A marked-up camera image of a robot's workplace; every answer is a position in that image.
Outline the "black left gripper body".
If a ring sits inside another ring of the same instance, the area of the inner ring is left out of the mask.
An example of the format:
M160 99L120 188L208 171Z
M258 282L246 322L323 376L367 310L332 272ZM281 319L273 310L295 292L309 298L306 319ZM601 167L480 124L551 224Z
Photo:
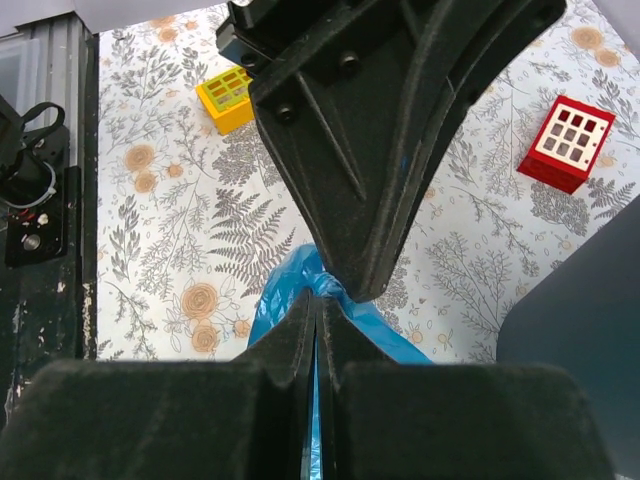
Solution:
M305 42L315 25L338 7L337 1L237 1L226 3L228 15L216 30L219 53L261 75L269 67L281 69L284 53Z

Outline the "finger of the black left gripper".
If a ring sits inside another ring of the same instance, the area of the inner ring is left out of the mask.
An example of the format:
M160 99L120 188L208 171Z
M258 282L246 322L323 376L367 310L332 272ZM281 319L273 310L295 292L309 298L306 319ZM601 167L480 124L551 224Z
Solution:
M379 206L414 42L403 1L338 7L251 89L260 136L327 269L379 297Z
M416 215L469 108L536 37L563 1L403 1L414 51L401 88L379 206L379 289L386 290Z

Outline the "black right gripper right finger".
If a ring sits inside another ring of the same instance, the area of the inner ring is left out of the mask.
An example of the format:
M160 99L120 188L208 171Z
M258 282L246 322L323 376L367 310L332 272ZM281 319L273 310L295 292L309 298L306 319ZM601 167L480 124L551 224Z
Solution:
M545 366L351 362L333 479L610 479L583 392Z

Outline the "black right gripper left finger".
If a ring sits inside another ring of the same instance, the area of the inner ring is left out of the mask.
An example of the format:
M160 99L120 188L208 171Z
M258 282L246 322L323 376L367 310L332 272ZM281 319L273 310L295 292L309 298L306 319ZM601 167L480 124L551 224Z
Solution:
M5 479L305 479L315 303L228 362L57 361L1 435Z

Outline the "blue plastic trash bag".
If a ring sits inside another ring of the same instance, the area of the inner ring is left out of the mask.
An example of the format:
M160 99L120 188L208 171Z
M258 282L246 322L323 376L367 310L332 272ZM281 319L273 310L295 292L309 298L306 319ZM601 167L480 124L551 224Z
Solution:
M372 303L354 302L312 244L295 248L269 274L239 358L291 393L288 479L335 478L336 400L347 364L431 362Z

